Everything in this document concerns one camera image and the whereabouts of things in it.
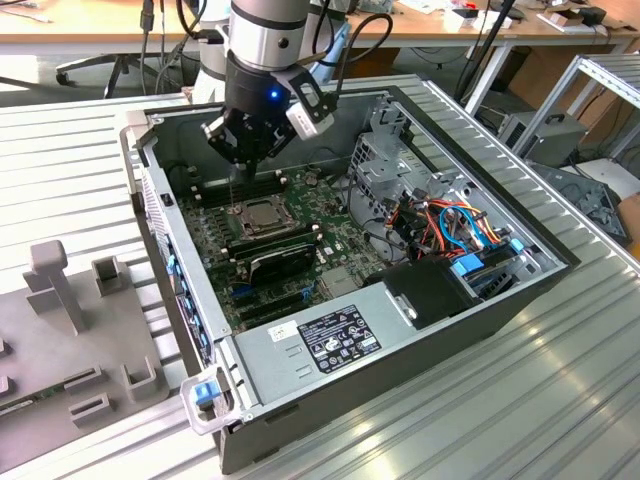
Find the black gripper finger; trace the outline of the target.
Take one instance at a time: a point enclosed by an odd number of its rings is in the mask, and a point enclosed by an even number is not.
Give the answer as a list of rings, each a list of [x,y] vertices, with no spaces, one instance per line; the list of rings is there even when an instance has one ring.
[[[289,121],[265,122],[252,139],[250,178],[255,177],[260,162],[277,156],[296,137]]]
[[[201,130],[208,145],[232,165],[236,177],[253,177],[252,145],[244,130],[240,129],[236,133],[231,130],[231,127],[236,126],[235,121],[227,123],[227,118],[222,115],[213,121],[203,123]]]

